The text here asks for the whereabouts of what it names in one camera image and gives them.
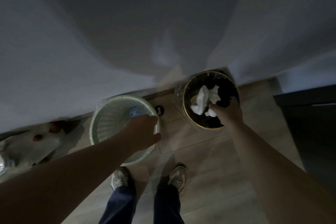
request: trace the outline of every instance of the dark blue pants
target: dark blue pants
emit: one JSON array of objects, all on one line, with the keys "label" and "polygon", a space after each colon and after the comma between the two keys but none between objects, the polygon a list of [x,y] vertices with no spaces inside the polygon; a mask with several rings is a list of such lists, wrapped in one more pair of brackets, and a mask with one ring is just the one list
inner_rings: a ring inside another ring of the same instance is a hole
[{"label": "dark blue pants", "polygon": [[[131,224],[135,213],[136,193],[119,187],[111,195],[99,224]],[[179,191],[173,185],[157,190],[154,198],[154,224],[184,224],[180,216]]]}]

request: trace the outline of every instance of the hand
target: hand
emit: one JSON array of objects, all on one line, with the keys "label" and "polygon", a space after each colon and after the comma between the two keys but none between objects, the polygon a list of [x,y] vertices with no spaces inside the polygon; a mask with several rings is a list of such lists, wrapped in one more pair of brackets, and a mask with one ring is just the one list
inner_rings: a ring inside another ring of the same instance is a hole
[{"label": "hand", "polygon": [[243,113],[236,97],[231,99],[230,105],[226,108],[215,104],[210,104],[209,107],[217,114],[223,125],[243,123]]},{"label": "hand", "polygon": [[120,133],[128,140],[134,152],[145,150],[161,139],[160,133],[153,134],[157,122],[157,116],[136,116],[125,124]]}]

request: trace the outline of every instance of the sneaker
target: sneaker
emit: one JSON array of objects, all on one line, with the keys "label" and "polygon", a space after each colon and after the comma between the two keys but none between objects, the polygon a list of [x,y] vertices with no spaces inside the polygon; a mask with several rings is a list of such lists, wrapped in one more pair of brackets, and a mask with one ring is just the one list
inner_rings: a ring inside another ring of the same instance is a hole
[{"label": "sneaker", "polygon": [[180,165],[170,173],[168,185],[171,184],[175,186],[178,192],[181,192],[186,184],[186,181],[187,169],[183,165]]},{"label": "sneaker", "polygon": [[121,186],[128,186],[128,174],[123,167],[113,172],[111,186],[114,190]]}]

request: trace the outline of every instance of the shoelace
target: shoelace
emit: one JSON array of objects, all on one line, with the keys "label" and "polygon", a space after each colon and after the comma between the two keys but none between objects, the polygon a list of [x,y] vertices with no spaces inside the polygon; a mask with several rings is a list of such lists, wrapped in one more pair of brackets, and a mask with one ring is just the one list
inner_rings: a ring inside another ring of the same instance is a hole
[{"label": "shoelace", "polygon": [[174,185],[177,189],[180,188],[181,186],[181,181],[179,181],[178,179],[174,179],[172,182],[171,182],[172,185]]},{"label": "shoelace", "polygon": [[121,179],[116,179],[114,181],[114,188],[118,188],[123,185],[123,181]]}]

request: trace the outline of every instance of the water bottle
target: water bottle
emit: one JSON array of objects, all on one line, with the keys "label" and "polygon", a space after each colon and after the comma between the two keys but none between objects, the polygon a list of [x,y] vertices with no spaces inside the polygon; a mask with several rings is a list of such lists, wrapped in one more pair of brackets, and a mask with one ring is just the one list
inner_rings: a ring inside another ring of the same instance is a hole
[{"label": "water bottle", "polygon": [[129,114],[129,117],[133,118],[140,115],[142,115],[142,113],[139,111],[139,109],[137,107],[133,107],[131,113]]}]

